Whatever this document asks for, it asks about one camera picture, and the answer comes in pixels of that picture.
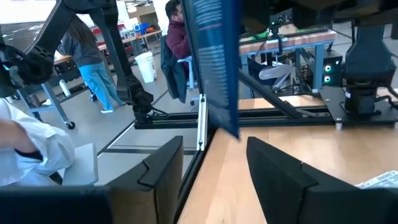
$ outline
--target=maroon shirt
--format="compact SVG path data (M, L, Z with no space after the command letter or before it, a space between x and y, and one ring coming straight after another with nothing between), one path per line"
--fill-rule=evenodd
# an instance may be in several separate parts
M178 59L191 56L185 24L183 22L170 21L167 31L166 44ZM185 72L188 74L188 62L184 62Z

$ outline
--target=person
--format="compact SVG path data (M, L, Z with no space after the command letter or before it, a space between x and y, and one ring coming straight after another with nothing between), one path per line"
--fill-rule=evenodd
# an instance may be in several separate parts
M74 155L67 133L0 99L0 187L60 184L57 171L70 167Z
M114 110L112 98L119 106L125 105L116 93L116 87L107 74L96 39L90 28L75 16L57 49L62 55L71 55L81 77L102 102L102 113Z
M170 0L165 7L169 18L169 29L167 30L166 44L178 59L191 56L188 36L185 32L184 17L179 0ZM183 63L185 73L189 73L189 64Z

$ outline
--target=laboratory room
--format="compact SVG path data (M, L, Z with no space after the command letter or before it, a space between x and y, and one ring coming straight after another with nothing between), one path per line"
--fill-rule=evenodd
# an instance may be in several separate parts
M2 0L0 223L398 223L397 10Z

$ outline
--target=blue poster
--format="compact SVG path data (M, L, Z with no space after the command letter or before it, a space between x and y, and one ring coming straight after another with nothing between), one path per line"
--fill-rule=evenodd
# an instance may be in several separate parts
M188 22L210 122L239 138L240 0L194 0Z

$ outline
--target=blue pants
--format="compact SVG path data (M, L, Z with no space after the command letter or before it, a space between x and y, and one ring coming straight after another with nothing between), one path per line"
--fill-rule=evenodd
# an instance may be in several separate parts
M112 98L119 105L124 103L118 97L116 86L108 76L103 62L81 66L79 71L85 83L104 105L104 110L113 110Z

